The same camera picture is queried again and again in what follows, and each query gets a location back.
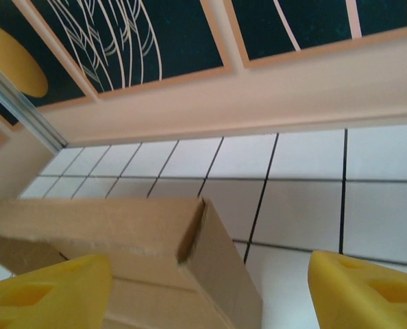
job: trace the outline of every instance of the tile grout line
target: tile grout line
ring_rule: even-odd
[[[248,241],[239,240],[239,239],[232,239],[232,242],[242,243],[244,245],[248,244]],[[304,249],[304,248],[298,248],[298,247],[291,247],[288,245],[274,245],[271,243],[261,243],[261,242],[253,242],[253,241],[251,242],[251,245],[256,245],[258,247],[268,247],[268,248],[273,248],[273,249],[290,250],[290,251],[294,251],[294,252],[308,252],[308,253],[314,252],[313,249]],[[364,257],[364,256],[351,255],[351,254],[346,254],[344,256],[353,257],[353,258],[357,258],[357,259],[361,259],[361,260],[367,260],[369,262],[379,262],[379,263],[401,265],[401,266],[407,267],[407,263],[397,262],[396,260],[388,260],[388,259],[375,258],[375,257]]]
[[[60,173],[59,175],[42,175],[42,172],[54,161],[54,159],[56,159],[56,158],[59,156],[60,152],[62,152],[64,149],[66,149],[66,147],[63,148],[63,149],[61,149],[61,150],[59,151],[59,153],[57,153],[57,154],[55,155],[55,157],[54,157],[51,161],[49,161],[49,162],[47,163],[47,165],[45,166],[45,168],[42,169],[42,171],[41,171],[38,175],[36,175],[36,177],[55,177],[55,176],[60,177],[60,176],[63,175],[63,173],[69,168],[69,166],[71,166],[71,165],[73,164],[73,162],[75,161],[75,159],[78,158],[78,156],[83,152],[83,150],[85,149],[85,147],[80,147],[79,153],[76,154],[76,156],[74,157],[74,159],[72,159],[72,161],[65,167],[65,169],[63,170],[63,172]]]
[[[348,154],[348,129],[343,135],[343,165],[342,165],[342,191],[341,191],[341,221],[339,224],[339,254],[343,254],[343,239],[345,228],[345,193],[347,187],[347,154]]]
[[[257,225],[257,220],[258,220],[258,215],[260,214],[260,208],[261,208],[261,203],[263,201],[263,197],[264,197],[264,192],[266,190],[266,185],[267,185],[267,181],[269,179],[269,174],[271,172],[271,166],[272,166],[272,162],[273,162],[273,157],[275,155],[275,150],[277,149],[277,143],[278,143],[278,137],[280,136],[280,134],[278,133],[275,136],[275,142],[273,144],[273,149],[271,152],[271,157],[269,159],[269,165],[267,166],[267,172],[266,172],[266,176],[264,178],[264,182],[263,182],[263,187],[261,189],[261,194],[260,194],[260,199],[258,200],[258,205],[257,205],[257,211],[254,217],[254,222],[252,223],[252,228],[251,228],[251,233],[249,235],[249,239],[247,242],[247,246],[246,246],[246,251],[245,251],[245,256],[243,258],[243,262],[246,264],[247,261],[247,256],[249,254],[249,249],[251,248],[251,243],[252,243],[252,238],[254,237],[254,231],[256,229],[256,225]]]
[[[135,179],[142,179],[142,180],[152,180],[155,179],[156,176],[133,176],[133,175],[40,175],[38,177],[46,177],[46,178],[61,178],[61,177],[66,177],[66,178],[135,178]],[[160,177],[160,179],[163,180],[202,180],[205,179],[203,177],[198,177],[198,176],[180,176],[180,177],[173,177],[173,176],[163,176]],[[207,180],[238,180],[238,181],[252,181],[252,182],[257,182],[261,181],[263,179],[258,179],[258,178],[246,178],[246,177],[217,177],[217,178],[211,178],[208,177],[206,178]],[[324,182],[324,183],[339,183],[342,182],[342,179],[339,178],[269,178],[268,181],[270,182]],[[346,183],[370,183],[370,184],[407,184],[407,180],[368,180],[368,179],[361,179],[361,180],[355,180],[355,179],[346,179]]]
[[[140,150],[142,143],[140,143],[140,145],[138,145],[138,147],[136,148],[135,152],[132,154],[132,156],[130,157],[129,161],[127,161],[127,163],[125,164],[123,170],[120,172],[120,174],[115,177],[112,176],[114,178],[116,178],[114,184],[112,184],[112,186],[110,187],[109,191],[106,193],[105,195],[105,199],[107,199],[109,197],[109,194],[112,192],[112,190],[114,189],[116,183],[118,183],[119,179],[122,177],[123,173],[125,172],[126,168],[129,166],[130,162],[134,159],[134,156],[137,154],[137,152]]]
[[[83,152],[83,150],[85,149],[85,147],[83,147],[79,153],[77,153],[77,155],[74,157],[74,159],[68,164],[68,166],[66,166],[66,168],[63,170],[63,172],[60,175],[57,176],[39,176],[39,177],[57,177],[57,180],[50,186],[50,188],[47,190],[47,192],[45,192],[45,194],[41,197],[41,199],[45,199],[45,197],[47,196],[47,194],[51,191],[51,189],[59,182],[60,178],[62,178],[62,176],[64,175],[65,171],[68,170],[68,168],[74,163],[74,161],[76,161],[76,159],[79,157],[79,155]]]
[[[203,179],[204,181],[202,182],[202,185],[201,185],[201,187],[199,189],[199,192],[197,192],[197,197],[201,196],[202,190],[204,189],[203,187],[205,186],[205,183],[208,180],[208,176],[210,175],[211,168],[212,168],[214,162],[216,161],[217,155],[219,154],[219,150],[222,147],[222,143],[223,143],[224,140],[225,140],[225,137],[222,137],[221,140],[220,140],[219,146],[217,146],[216,152],[214,153],[214,156],[212,157],[210,166],[208,167],[208,170],[206,171],[206,175],[205,175],[205,177]]]
[[[177,140],[175,146],[173,146],[173,149],[171,150],[169,156],[167,157],[167,160],[165,161],[164,165],[162,166],[158,176],[155,178],[155,182],[153,182],[153,184],[151,185],[151,188],[149,189],[149,192],[147,192],[147,197],[150,196],[150,193],[152,192],[153,188],[155,187],[156,182],[158,181],[159,177],[161,176],[161,173],[164,170],[165,166],[167,166],[167,163],[169,162],[171,156],[173,155],[173,152],[176,150],[176,147],[179,144],[179,142],[180,142],[180,140]]]
[[[100,163],[100,161],[103,159],[103,157],[107,154],[107,152],[109,151],[109,149],[111,148],[112,145],[109,145],[109,147],[106,149],[106,151],[104,151],[104,153],[101,155],[100,159],[98,159],[98,161],[96,161],[96,163],[94,164],[94,166],[92,167],[92,169],[89,171],[88,175],[85,176],[85,179],[82,180],[82,183],[80,183],[79,187],[77,187],[75,189],[75,192],[71,195],[70,199],[73,199],[74,196],[77,194],[77,192],[80,190],[80,188],[82,187],[83,184],[85,184],[86,180],[88,179],[89,175],[94,171],[94,168]]]
[[[68,257],[66,257],[62,252],[59,252],[60,257],[62,257],[65,260],[69,260]]]
[[[73,159],[73,161],[71,161],[71,163],[65,168],[65,170],[63,170],[63,172],[59,175],[59,177],[62,177],[66,171],[69,169],[69,167],[71,167],[71,165],[77,160],[77,158],[79,158],[80,154],[82,154],[82,152],[86,149],[86,147],[83,147],[80,152],[78,153],[78,155],[76,155],[76,157]]]

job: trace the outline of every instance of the decorative panel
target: decorative panel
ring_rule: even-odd
[[[0,1],[0,71],[37,107],[84,93],[12,1]]]
[[[407,0],[225,0],[246,67],[407,36]]]
[[[219,53],[221,42],[213,35],[216,27],[209,24],[208,4],[200,0],[32,0],[32,4],[101,95],[220,71],[226,61]]]

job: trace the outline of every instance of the white tile floor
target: white tile floor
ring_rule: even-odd
[[[314,249],[407,272],[407,126],[64,149],[21,197],[198,195],[262,293],[264,329],[318,328]]]

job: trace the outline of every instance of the cardboard box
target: cardboard box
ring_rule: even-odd
[[[48,243],[8,239],[0,236],[0,264],[16,275],[65,261]]]
[[[104,328],[261,328],[262,300],[208,200],[3,202],[0,236],[48,242],[69,258],[107,254]]]

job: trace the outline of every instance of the cardboard flap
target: cardboard flap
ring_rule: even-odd
[[[89,244],[54,243],[53,246],[71,259],[89,254],[107,255],[115,278],[194,289],[193,283],[177,270],[176,257],[134,254],[124,249]]]
[[[201,199],[22,199],[0,202],[0,236],[107,245],[185,257]]]
[[[201,230],[182,270],[228,328],[260,329],[261,297],[211,201],[205,204]]]
[[[137,328],[226,329],[195,291],[115,279],[106,319]]]

